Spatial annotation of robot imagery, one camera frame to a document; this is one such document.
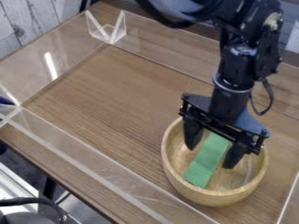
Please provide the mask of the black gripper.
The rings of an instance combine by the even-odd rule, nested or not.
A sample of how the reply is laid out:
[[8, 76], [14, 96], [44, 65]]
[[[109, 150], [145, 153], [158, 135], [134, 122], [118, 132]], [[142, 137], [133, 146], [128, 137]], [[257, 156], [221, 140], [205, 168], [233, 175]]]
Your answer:
[[180, 116], [182, 120], [184, 144], [192, 151], [204, 130], [232, 142], [223, 165], [232, 169], [244, 154], [259, 154], [269, 130], [249, 114], [247, 106], [252, 101], [255, 78], [247, 74], [216, 72], [212, 77], [210, 96], [184, 93]]

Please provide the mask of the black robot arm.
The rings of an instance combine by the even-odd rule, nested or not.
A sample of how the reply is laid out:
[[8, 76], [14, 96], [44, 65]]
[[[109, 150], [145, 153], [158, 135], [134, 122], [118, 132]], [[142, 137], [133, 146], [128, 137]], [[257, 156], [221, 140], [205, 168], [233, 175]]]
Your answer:
[[170, 0], [168, 7], [178, 19], [172, 21], [150, 0], [134, 0], [156, 22], [184, 29], [198, 22], [212, 21], [220, 29], [219, 68], [212, 77], [209, 97], [181, 95], [180, 116], [185, 146], [192, 150], [204, 130], [232, 142], [221, 167], [231, 169], [244, 155], [259, 154], [269, 130], [255, 116], [267, 113], [253, 104], [252, 89], [261, 82], [272, 94], [267, 77], [281, 63], [279, 36], [283, 11], [279, 0]]

